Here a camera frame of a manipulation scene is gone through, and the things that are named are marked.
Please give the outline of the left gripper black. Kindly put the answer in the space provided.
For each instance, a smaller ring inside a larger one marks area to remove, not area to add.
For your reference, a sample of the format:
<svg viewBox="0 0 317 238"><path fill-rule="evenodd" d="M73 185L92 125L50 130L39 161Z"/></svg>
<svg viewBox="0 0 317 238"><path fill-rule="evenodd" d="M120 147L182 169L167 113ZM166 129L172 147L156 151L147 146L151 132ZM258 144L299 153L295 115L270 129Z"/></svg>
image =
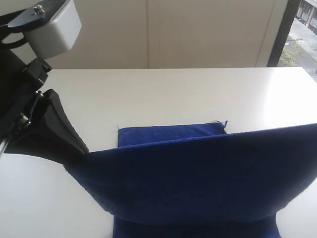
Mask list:
<svg viewBox="0 0 317 238"><path fill-rule="evenodd" d="M31 123L24 137L25 154L63 165L78 165L87 159L89 149L70 123L53 89L37 100L31 121L24 113L51 70L43 59L25 64L11 50L1 49L0 152L5 152L14 134Z"/></svg>

